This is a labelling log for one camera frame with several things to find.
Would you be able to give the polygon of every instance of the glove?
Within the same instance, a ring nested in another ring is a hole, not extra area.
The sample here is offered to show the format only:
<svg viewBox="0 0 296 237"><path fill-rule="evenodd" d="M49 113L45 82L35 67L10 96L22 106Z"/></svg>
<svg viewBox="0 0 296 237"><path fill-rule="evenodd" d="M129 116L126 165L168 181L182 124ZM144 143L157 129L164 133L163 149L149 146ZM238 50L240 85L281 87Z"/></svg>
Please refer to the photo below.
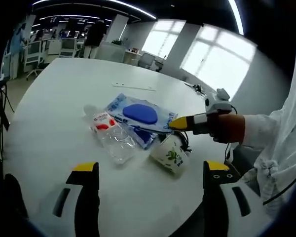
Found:
<svg viewBox="0 0 296 237"><path fill-rule="evenodd" d="M245 135L245 118L242 115L208 115L210 136L219 143L242 143Z"/></svg>

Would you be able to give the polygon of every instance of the round table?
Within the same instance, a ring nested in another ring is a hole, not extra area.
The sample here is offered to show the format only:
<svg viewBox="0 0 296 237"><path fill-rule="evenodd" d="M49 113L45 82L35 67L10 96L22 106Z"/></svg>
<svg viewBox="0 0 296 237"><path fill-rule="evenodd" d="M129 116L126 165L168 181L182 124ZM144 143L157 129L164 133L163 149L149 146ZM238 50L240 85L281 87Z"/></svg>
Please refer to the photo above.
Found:
<svg viewBox="0 0 296 237"><path fill-rule="evenodd" d="M114 87L115 82L151 89ZM109 61L56 59L25 93L5 141L4 172L18 179L30 217L77 164L92 161L100 166L103 237L168 236L202 202L203 161L223 162L225 145L208 135L188 133L194 153L180 178L165 172L140 148L116 167L82 117L84 105L104 108L121 92L179 116L205 110L203 97L169 76Z"/></svg>

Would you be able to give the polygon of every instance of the ceiling light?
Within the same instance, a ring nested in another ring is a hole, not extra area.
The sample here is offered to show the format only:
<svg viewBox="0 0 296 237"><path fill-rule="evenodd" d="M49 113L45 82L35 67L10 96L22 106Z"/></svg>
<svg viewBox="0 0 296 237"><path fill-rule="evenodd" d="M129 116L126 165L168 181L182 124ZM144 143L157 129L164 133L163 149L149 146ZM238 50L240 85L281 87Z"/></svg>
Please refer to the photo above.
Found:
<svg viewBox="0 0 296 237"><path fill-rule="evenodd" d="M236 18L239 34L243 35L242 22L241 22L241 18L240 18L240 14L239 14L237 4L236 4L235 0L228 0L228 1L229 1L230 6L231 6L231 9L233 11L233 14L234 14L234 16Z"/></svg>
<svg viewBox="0 0 296 237"><path fill-rule="evenodd" d="M34 2L34 3L32 4L32 6L35 5L35 4L38 4L38 3L40 3L40 2L43 2L43 1L49 1L49 0L40 0L40 1Z"/></svg>
<svg viewBox="0 0 296 237"><path fill-rule="evenodd" d="M156 17L154 15L151 15L150 13L148 13L148 12L138 8L138 7L135 7L135 6L131 5L131 4L128 4L128 3L125 3L125 2L122 2L122 1L118 1L118 0L106 0L106 1L112 1L112 2L115 2L115 3L130 7L132 9L134 9L134 10L140 11L141 13L151 17L152 19L156 19Z"/></svg>
<svg viewBox="0 0 296 237"><path fill-rule="evenodd" d="M35 5L35 4L38 4L38 3L44 2L44 1L49 1L49 0L40 0L40 1L34 2L34 3L32 4L32 6ZM149 16L149 17L151 17L152 19L157 19L154 15L152 15L152 14L150 14L150 13L148 13L148 12L146 12L146 11L144 11L144 10L142 10L142 9L140 9L140 8L138 8L138 7L136 7L136 6L133 6L133 5L131 5L131 4L128 4L128 3L125 3L125 2L122 2L122 1L118 1L118 0L106 0L106 1L112 1L112 2L115 2L115 3L118 3L118 4L121 4L121 5L124 5L124 6L130 7L130 8L132 8L132 9L136 10L136 11L139 11L139 12L141 12L141 13L143 13L143 14Z"/></svg>
<svg viewBox="0 0 296 237"><path fill-rule="evenodd" d="M64 17L88 17L88 18L94 18L94 19L99 19L99 17L95 17L95 16L81 16L81 15L61 15L61 16L64 16Z"/></svg>
<svg viewBox="0 0 296 237"><path fill-rule="evenodd" d="M45 18L56 17L56 16L61 16L61 15L46 16L46 17L40 18L40 20L44 20Z"/></svg>
<svg viewBox="0 0 296 237"><path fill-rule="evenodd" d="M123 35L123 33L124 33L124 30L125 30L126 26L127 26L127 24L125 24L125 26L124 26L124 29L123 29L122 33L120 34L120 36L119 36L119 39L118 39L118 40L120 40L120 38L122 38L122 35Z"/></svg>

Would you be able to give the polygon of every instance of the transparent plastic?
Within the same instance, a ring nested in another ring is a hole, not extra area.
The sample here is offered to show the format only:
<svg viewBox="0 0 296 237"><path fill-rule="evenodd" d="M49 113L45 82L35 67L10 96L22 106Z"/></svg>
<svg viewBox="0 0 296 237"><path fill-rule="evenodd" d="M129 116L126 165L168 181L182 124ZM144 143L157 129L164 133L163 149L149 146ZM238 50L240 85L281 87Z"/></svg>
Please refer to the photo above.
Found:
<svg viewBox="0 0 296 237"><path fill-rule="evenodd" d="M134 156L136 142L107 112L95 106L84 106L85 116L91 129L116 164L124 164Z"/></svg>

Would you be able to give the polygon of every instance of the blue sponge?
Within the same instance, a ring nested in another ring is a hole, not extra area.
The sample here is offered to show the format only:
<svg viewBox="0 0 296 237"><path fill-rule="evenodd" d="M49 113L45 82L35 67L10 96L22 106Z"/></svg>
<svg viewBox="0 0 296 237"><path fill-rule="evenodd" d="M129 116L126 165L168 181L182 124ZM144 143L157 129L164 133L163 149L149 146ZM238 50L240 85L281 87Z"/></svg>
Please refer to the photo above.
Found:
<svg viewBox="0 0 296 237"><path fill-rule="evenodd" d="M158 121L157 112L147 105L133 104L123 109L124 116L144 124L155 124Z"/></svg>

